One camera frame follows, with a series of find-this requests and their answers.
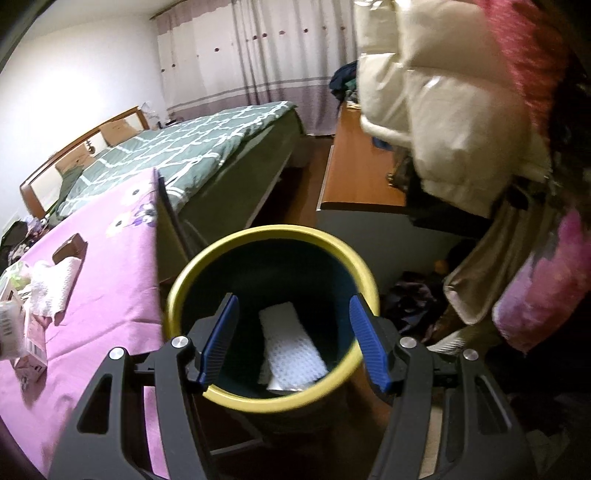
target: cardboard box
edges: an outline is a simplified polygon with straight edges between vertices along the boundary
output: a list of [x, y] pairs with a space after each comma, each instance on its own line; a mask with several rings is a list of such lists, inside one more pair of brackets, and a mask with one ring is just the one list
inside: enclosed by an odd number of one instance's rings
[[21, 296], [18, 294], [17, 289], [10, 278], [6, 278], [6, 283], [2, 286], [2, 291], [0, 293], [0, 301], [10, 300], [17, 301], [21, 307], [23, 306]]
[[12, 361], [12, 366], [21, 381], [21, 388], [26, 390], [35, 383], [47, 369], [47, 351], [45, 345], [45, 329], [31, 314], [30, 305], [25, 304], [25, 325], [23, 335], [23, 351], [26, 354]]

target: floral print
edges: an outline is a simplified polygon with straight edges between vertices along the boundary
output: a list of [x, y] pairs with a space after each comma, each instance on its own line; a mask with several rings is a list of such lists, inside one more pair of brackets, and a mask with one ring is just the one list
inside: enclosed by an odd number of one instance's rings
[[124, 206], [131, 206], [142, 200], [147, 194], [151, 193], [153, 186], [148, 182], [135, 183], [123, 194], [121, 204]]
[[134, 213], [132, 225], [138, 226], [146, 224], [151, 227], [156, 226], [156, 207], [152, 203], [143, 203]]
[[131, 214], [129, 212], [120, 213], [115, 217], [115, 220], [111, 222], [107, 228], [107, 236], [115, 236], [123, 230], [124, 227], [129, 225], [129, 219]]

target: pink fabric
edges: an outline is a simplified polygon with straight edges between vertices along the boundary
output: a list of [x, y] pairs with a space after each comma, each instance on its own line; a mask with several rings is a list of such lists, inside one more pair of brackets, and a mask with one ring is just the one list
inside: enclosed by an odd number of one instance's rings
[[533, 126], [548, 138], [554, 91], [564, 77], [569, 50], [550, 17], [531, 0], [476, 0], [508, 61]]
[[497, 329], [523, 353], [558, 330], [591, 290], [591, 235], [577, 210], [562, 219], [557, 235], [555, 250], [547, 245], [539, 260], [530, 255], [493, 308]]
[[[46, 376], [22, 393], [10, 363], [0, 362], [0, 417], [45, 476], [61, 431], [109, 350], [123, 346], [135, 355], [163, 343], [152, 209], [156, 175], [146, 171], [101, 195], [23, 258], [29, 265], [51, 261], [74, 233], [88, 242], [63, 320], [46, 331]], [[153, 390], [146, 392], [145, 405], [154, 471], [167, 477]]]

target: white puffer jacket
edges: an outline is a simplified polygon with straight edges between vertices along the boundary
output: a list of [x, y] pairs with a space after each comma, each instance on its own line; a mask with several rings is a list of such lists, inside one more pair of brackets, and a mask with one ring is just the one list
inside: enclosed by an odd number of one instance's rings
[[365, 132], [413, 150], [423, 190], [488, 217], [514, 174], [544, 181], [548, 152], [477, 5], [355, 1]]

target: pink tablecloth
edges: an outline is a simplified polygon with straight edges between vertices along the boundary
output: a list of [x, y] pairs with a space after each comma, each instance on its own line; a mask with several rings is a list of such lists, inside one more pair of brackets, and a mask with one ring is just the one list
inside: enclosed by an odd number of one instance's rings
[[[0, 362], [0, 417], [45, 476], [61, 431], [109, 350], [123, 346], [135, 355], [162, 345], [157, 195], [156, 172], [139, 174], [80, 209], [23, 258], [29, 265], [50, 261], [75, 233], [88, 242], [66, 314], [46, 331], [46, 375], [21, 392], [10, 363]], [[167, 476], [153, 391], [147, 391], [145, 400], [154, 472]]]

